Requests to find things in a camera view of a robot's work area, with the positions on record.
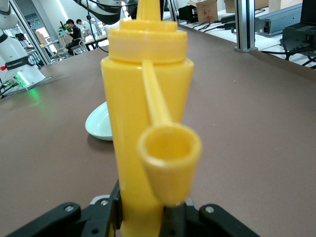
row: black pants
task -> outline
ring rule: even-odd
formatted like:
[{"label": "black pants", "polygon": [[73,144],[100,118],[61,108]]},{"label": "black pants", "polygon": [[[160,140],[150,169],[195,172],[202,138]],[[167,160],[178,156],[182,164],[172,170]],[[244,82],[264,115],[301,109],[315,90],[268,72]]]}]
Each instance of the black pants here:
[{"label": "black pants", "polygon": [[71,43],[69,43],[68,46],[66,47],[66,49],[68,49],[68,53],[73,55],[74,52],[71,50],[71,48],[77,45],[79,45],[79,42],[72,41]]}]

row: cardboard box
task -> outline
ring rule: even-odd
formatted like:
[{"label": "cardboard box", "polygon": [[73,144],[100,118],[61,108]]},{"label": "cardboard box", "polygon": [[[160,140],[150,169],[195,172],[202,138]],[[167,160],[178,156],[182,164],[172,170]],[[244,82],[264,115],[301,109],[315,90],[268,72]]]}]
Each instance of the cardboard box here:
[{"label": "cardboard box", "polygon": [[269,12],[302,3],[303,0],[269,0]]},{"label": "cardboard box", "polygon": [[189,1],[188,3],[197,8],[197,18],[199,24],[206,21],[213,22],[218,20],[217,0],[197,0],[197,2]]},{"label": "cardboard box", "polygon": [[[235,0],[224,0],[227,13],[235,13]],[[255,0],[255,9],[260,9],[269,5],[269,0]]]}]

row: yellow plastic bottle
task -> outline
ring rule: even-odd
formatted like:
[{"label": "yellow plastic bottle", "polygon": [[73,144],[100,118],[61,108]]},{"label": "yellow plastic bottle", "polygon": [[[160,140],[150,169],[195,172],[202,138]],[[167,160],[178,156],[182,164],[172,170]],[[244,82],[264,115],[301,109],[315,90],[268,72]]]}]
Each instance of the yellow plastic bottle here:
[{"label": "yellow plastic bottle", "polygon": [[109,56],[101,62],[123,207],[123,237],[158,237],[164,203],[151,188],[137,143],[151,125],[142,63],[153,64],[171,120],[181,122],[194,64],[187,34],[160,20],[159,0],[139,0],[137,19],[111,29]]}]

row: bottle nozzle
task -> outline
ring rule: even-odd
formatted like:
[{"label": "bottle nozzle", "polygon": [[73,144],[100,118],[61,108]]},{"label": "bottle nozzle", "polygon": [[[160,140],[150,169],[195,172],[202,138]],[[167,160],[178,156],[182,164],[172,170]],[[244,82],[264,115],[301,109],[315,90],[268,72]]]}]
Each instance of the bottle nozzle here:
[{"label": "bottle nozzle", "polygon": [[161,21],[158,0],[139,0],[136,20]]}]

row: white bowl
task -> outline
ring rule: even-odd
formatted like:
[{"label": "white bowl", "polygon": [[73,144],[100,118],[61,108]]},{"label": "white bowl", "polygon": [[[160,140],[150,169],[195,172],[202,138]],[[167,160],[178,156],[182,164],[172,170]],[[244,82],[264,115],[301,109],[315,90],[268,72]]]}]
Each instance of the white bowl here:
[{"label": "white bowl", "polygon": [[100,105],[89,115],[85,122],[85,129],[98,139],[113,140],[107,102]]}]

